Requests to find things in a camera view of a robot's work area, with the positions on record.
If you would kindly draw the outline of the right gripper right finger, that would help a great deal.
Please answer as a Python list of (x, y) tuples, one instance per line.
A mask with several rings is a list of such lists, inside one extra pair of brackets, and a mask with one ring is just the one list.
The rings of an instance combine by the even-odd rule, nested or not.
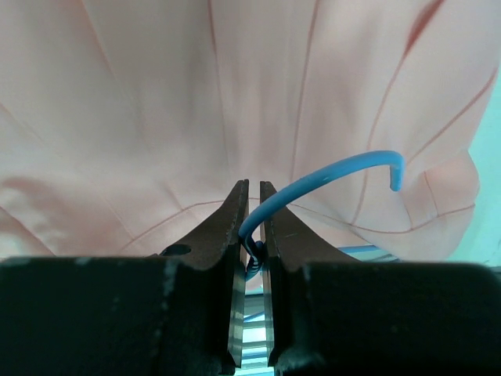
[(269, 366), (276, 371), (325, 371), (328, 365), (319, 347), (308, 266), (351, 262), (352, 257), (286, 207), (266, 219), (260, 230)]

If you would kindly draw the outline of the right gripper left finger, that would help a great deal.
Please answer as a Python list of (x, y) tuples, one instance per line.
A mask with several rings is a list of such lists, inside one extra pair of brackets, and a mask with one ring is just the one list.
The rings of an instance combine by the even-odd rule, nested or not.
[(238, 181), (221, 206), (168, 246), (177, 263), (155, 372), (233, 372), (240, 367), (247, 253), (238, 230), (248, 214), (249, 182)]

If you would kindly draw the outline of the light blue wire hanger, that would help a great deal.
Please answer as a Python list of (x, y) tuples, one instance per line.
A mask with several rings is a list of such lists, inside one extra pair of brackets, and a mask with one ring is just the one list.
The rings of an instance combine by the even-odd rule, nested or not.
[(326, 184), (367, 168), (384, 165), (390, 169), (390, 189), (394, 192), (399, 191), (402, 188), (405, 173), (405, 158), (396, 151), (376, 150), (329, 164), (294, 181), (262, 202), (247, 216), (238, 231), (240, 243), (250, 256), (245, 280), (249, 281), (254, 278), (264, 262), (264, 245), (260, 241), (254, 241), (252, 237), (253, 232), (264, 221), (270, 219), (291, 202)]

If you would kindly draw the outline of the salmon pink skirt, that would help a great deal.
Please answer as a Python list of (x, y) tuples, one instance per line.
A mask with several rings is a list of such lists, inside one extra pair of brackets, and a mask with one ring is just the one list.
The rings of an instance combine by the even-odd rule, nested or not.
[(497, 1), (4, 1), (1, 255), (149, 255), (239, 179), (394, 150), (401, 191), (372, 168), (293, 210), (337, 246), (445, 259), (499, 61)]

